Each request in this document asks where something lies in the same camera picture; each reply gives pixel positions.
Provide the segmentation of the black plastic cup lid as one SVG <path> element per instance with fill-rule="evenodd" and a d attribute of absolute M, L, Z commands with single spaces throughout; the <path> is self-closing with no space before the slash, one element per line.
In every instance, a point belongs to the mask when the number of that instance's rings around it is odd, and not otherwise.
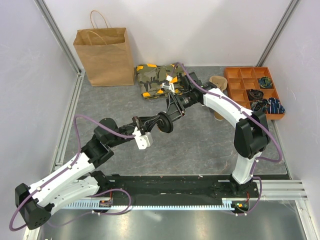
<path fill-rule="evenodd" d="M 174 130 L 173 121 L 166 112 L 159 112 L 159 119 L 157 121 L 157 127 L 163 133 L 171 133 Z"/>

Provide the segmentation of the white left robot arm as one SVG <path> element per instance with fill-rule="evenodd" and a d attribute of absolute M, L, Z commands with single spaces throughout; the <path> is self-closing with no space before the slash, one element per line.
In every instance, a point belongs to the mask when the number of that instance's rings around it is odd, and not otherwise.
<path fill-rule="evenodd" d="M 94 134 L 84 146 L 79 145 L 76 155 L 47 177 L 31 184 L 21 183 L 15 188 L 16 210 L 9 229 L 12 232 L 25 227 L 37 229 L 47 223 L 51 216 L 65 206 L 82 198 L 104 197 L 113 192 L 127 196 L 128 204 L 120 211 L 126 213 L 132 204 L 131 195 L 122 188 L 111 186 L 108 178 L 97 168 L 109 160 L 113 147 L 135 141 L 140 150 L 151 146 L 151 130 L 165 126 L 173 128 L 165 112 L 155 116 L 133 117 L 132 122 L 121 127 L 111 118 L 97 122 L 83 115 L 83 119 L 96 124 Z"/>

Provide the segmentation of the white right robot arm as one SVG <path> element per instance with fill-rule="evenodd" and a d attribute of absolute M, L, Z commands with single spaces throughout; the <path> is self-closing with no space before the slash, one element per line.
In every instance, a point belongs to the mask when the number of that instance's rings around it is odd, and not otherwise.
<path fill-rule="evenodd" d="M 182 77 L 182 85 L 183 93 L 177 95 L 171 76 L 167 76 L 161 84 L 161 89 L 168 93 L 166 113 L 174 122 L 185 114 L 186 108 L 200 103 L 217 112 L 234 127 L 233 144 L 238 156 L 235 169 L 229 177 L 229 191 L 235 197 L 242 196 L 252 182 L 254 162 L 270 142 L 270 137 L 265 133 L 268 129 L 266 115 L 253 112 L 231 100 L 210 81 L 192 82 L 185 75 Z"/>

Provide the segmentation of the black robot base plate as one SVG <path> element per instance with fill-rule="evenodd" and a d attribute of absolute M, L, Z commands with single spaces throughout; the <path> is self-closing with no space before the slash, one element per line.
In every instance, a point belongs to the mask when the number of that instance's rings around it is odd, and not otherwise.
<path fill-rule="evenodd" d="M 259 188 L 251 181 L 239 193 L 231 189 L 230 177 L 223 175 L 104 175 L 91 173 L 97 180 L 98 192 L 110 189 L 116 205 L 218 205 L 223 199 L 256 198 Z"/>

